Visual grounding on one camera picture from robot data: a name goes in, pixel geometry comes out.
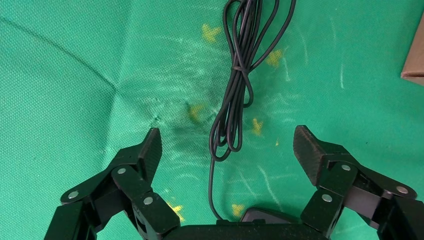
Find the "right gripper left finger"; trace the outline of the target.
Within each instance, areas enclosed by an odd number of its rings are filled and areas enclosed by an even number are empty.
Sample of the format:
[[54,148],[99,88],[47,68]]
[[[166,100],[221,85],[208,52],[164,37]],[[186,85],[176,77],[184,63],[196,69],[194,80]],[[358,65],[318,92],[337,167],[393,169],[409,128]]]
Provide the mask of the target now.
[[63,193],[45,239],[95,240],[122,212],[144,240],[163,240],[181,223],[152,189],[161,156],[160,130],[151,128],[141,143],[120,149],[105,170]]

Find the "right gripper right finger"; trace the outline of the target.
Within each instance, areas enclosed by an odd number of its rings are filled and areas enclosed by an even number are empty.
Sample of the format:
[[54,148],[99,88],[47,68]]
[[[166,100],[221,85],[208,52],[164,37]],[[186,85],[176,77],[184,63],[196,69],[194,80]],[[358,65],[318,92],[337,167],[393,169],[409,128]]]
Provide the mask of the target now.
[[293,151],[316,187],[300,215],[329,238],[345,208],[356,212],[381,240],[421,240],[424,204],[411,187],[360,164],[342,145],[318,139],[298,125]]

